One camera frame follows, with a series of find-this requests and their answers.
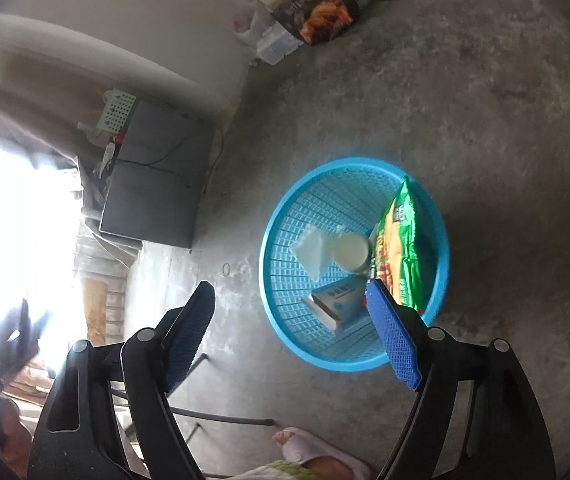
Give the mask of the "clear plastic cup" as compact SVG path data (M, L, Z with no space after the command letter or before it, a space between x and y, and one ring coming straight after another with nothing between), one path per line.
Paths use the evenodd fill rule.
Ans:
M371 261L370 240L359 233L343 233L336 237L334 260L340 269L352 274L364 272Z

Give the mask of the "person foot pink slipper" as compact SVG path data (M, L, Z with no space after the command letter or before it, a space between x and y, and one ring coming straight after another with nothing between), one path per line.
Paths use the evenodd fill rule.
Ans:
M329 444L311 432L300 428L284 428L272 437L283 455L282 463L273 466L292 479L371 479L372 469Z

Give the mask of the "white crumpled tissue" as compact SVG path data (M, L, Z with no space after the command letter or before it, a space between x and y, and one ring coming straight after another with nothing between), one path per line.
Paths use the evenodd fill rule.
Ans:
M297 240L291 243L291 253L313 282L322 276L334 262L335 233L309 224Z

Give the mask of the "clear plastic container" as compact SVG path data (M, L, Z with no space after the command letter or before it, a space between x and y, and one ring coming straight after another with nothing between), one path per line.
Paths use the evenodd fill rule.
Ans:
M257 42L257 57L264 63L276 65L301 46L299 39L281 24L274 23Z

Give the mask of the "blue plastic basket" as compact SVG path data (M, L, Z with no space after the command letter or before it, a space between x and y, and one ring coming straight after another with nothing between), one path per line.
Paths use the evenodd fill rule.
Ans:
M337 159L302 177L276 206L260 249L260 293L276 335L302 361L340 373L386 363L355 295L374 261L376 231L404 185L419 228L422 318L432 324L446 296L450 246L442 214L410 174L373 158Z

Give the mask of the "green perforated basket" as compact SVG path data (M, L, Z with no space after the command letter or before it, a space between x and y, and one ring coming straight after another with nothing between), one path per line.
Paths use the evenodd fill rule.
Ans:
M96 127L109 133L119 133L128 123L128 118L136 103L133 94L110 89L102 94L105 106Z

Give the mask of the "dark cabinet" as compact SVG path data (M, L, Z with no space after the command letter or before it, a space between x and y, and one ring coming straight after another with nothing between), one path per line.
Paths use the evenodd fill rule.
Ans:
M126 127L99 229L189 249L215 127L177 108L140 101Z

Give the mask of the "black snack box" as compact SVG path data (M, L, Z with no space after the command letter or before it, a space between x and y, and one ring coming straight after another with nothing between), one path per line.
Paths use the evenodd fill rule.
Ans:
M283 0L276 21L304 44L325 44L359 21L357 0Z

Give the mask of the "green red noodle bag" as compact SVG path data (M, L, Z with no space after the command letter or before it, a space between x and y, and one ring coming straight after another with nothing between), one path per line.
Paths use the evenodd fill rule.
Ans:
M371 276L381 280L396 304L423 313L427 301L417 234L415 200L405 178L377 224Z

